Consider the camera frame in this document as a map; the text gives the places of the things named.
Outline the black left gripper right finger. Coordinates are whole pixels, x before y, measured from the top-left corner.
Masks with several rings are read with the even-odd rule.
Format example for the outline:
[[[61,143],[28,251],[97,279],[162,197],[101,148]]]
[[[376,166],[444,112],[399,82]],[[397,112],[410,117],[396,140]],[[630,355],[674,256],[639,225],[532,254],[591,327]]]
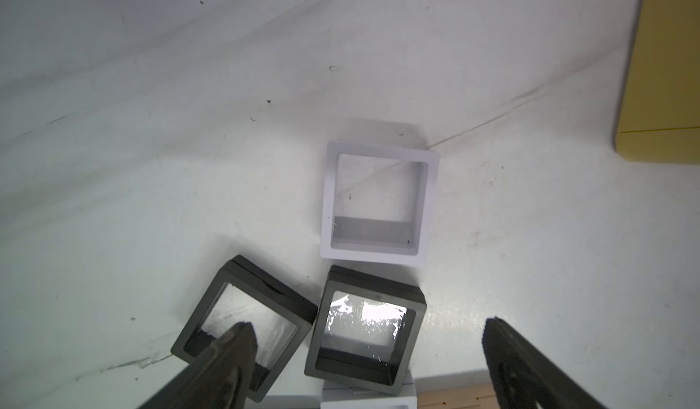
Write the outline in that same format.
[[[501,318],[486,321],[482,348],[502,408],[603,406]]]

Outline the olive three-drawer cabinet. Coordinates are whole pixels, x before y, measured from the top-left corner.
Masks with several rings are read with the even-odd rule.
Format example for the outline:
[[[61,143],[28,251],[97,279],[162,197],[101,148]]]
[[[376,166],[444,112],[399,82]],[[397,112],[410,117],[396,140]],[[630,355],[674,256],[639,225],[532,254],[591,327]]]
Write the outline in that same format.
[[[699,0],[641,0],[614,138],[626,160],[699,162]]]

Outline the white brooch box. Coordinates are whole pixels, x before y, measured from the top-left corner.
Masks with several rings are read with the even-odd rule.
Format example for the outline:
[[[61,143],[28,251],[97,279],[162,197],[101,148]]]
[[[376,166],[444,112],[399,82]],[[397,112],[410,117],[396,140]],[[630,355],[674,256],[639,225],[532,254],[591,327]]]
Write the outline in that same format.
[[[324,168],[320,254],[417,267],[428,256],[439,153],[331,141]]]
[[[417,408],[417,391],[411,372],[407,372],[397,396],[368,389],[324,382],[321,409],[409,409]]]

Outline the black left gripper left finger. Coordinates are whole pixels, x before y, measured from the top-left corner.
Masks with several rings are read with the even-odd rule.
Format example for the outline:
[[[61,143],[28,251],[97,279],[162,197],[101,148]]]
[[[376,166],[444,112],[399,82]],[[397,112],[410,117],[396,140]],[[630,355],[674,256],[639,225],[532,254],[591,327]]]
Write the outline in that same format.
[[[256,353],[253,325],[237,323],[140,408],[243,408]]]

